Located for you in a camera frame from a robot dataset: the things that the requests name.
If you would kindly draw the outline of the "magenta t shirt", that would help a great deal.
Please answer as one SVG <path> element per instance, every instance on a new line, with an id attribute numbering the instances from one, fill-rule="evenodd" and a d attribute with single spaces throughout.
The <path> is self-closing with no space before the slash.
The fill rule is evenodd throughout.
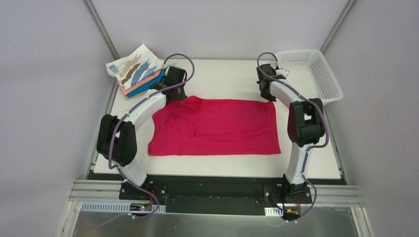
<path id="1" fill-rule="evenodd" d="M 189 96 L 152 116 L 151 156 L 281 153 L 272 102 Z"/>

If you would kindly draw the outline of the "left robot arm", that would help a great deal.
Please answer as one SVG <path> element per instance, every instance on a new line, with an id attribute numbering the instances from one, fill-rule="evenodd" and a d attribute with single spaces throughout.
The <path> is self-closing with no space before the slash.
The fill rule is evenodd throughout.
<path id="1" fill-rule="evenodd" d="M 151 187 L 144 182 L 147 172 L 142 161 L 136 160 L 136 133 L 155 112 L 186 98 L 187 76 L 185 69 L 170 66 L 131 108 L 101 119 L 96 150 L 108 161 L 110 169 L 117 170 L 123 180 L 133 185 L 131 192 L 138 199 L 146 199 Z"/>

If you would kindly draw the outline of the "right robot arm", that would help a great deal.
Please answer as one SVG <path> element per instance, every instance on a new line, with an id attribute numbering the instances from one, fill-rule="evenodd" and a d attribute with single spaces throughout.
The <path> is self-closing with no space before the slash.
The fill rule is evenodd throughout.
<path id="1" fill-rule="evenodd" d="M 280 100 L 289 110 L 287 133 L 292 151 L 279 194 L 284 201 L 293 202 L 305 195 L 308 185 L 306 172 L 312 150 L 326 134 L 323 102 L 319 98 L 302 96 L 270 64 L 257 66 L 256 71 L 260 96 L 272 102 Z"/>

